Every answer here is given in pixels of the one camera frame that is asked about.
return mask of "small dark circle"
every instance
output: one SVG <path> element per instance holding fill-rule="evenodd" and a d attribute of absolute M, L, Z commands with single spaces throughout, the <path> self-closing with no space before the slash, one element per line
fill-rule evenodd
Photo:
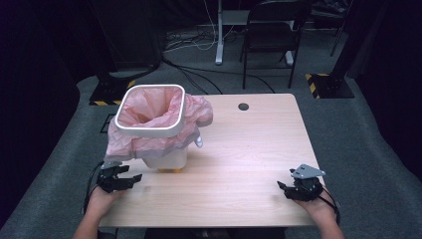
<path fill-rule="evenodd" d="M 240 103 L 239 104 L 239 110 L 241 110 L 241 111 L 247 111 L 248 108 L 249 108 L 249 106 L 246 103 Z"/>

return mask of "pink plastic bag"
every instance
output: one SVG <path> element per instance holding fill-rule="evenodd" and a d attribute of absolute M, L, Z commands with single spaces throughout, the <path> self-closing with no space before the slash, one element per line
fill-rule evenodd
<path fill-rule="evenodd" d="M 167 127 L 180 117 L 180 104 L 184 97 L 183 127 L 175 136 L 143 137 L 123 133 L 115 123 L 125 127 Z M 140 90 L 124 101 L 120 114 L 108 126 L 108 145 L 105 162 L 125 161 L 133 158 L 160 158 L 184 149 L 200 136 L 198 127 L 212 123 L 211 104 L 200 96 L 184 94 L 176 88 Z"/>

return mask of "trash bag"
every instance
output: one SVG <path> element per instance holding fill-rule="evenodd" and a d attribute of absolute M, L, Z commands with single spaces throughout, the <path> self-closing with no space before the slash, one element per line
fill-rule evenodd
<path fill-rule="evenodd" d="M 174 150 L 184 149 L 193 141 L 201 146 L 198 127 L 207 126 L 213 120 L 208 101 L 201 96 L 184 94 L 178 88 L 140 89 L 125 97 L 120 107 L 108 126 L 104 162 L 161 158 Z M 166 128 L 177 122 L 182 110 L 182 128 L 170 137 L 137 136 L 121 130 L 115 122 L 128 128 Z"/>

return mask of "table top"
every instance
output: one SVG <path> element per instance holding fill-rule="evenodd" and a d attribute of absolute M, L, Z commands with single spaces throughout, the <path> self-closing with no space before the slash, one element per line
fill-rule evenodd
<path fill-rule="evenodd" d="M 127 161 L 142 180 L 117 201 L 101 227 L 253 227 L 314 225 L 277 181 L 289 169 L 318 168 L 296 99 L 290 94 L 205 96 L 214 121 L 200 127 L 202 148 L 188 146 L 178 173 Z M 249 108 L 241 111 L 239 104 Z"/>

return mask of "gray carpet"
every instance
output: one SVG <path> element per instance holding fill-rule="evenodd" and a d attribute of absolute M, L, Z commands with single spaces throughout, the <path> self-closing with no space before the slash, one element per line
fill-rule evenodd
<path fill-rule="evenodd" d="M 343 35 L 334 57 L 330 57 L 333 31 L 305 31 L 292 88 L 287 89 L 289 72 L 282 73 L 282 77 L 263 79 L 276 93 L 295 95 L 319 166 L 327 172 L 324 181 L 342 204 L 340 225 L 346 238 L 422 238 L 422 184 L 379 134 L 354 80 L 346 79 L 355 94 L 354 99 L 315 100 L 305 79 L 306 73 L 332 70 L 345 38 Z M 214 64 L 216 45 L 209 50 L 183 48 L 164 56 L 178 65 L 241 73 L 242 65 L 238 61 L 241 42 L 239 37 L 226 43 L 222 66 Z M 195 72 L 207 77 L 226 95 L 271 93 L 264 83 L 253 77 L 248 78 L 247 89 L 242 90 L 241 75 Z M 251 71 L 250 74 L 273 73 Z M 207 94 L 220 94 L 205 79 L 191 76 Z M 88 178 L 106 151 L 106 134 L 100 130 L 107 115 L 117 110 L 117 106 L 88 105 L 97 82 L 91 77 L 78 84 L 81 91 L 78 110 L 44 168 L 0 231 L 0 238 L 72 237 L 83 216 L 81 208 Z M 188 94 L 205 94 L 178 70 L 165 64 L 136 83 L 179 84 Z M 143 233 L 143 228 L 121 228 L 118 238 L 143 238 Z M 319 235 L 314 227 L 300 227 L 288 229 L 287 237 L 302 239 Z"/>

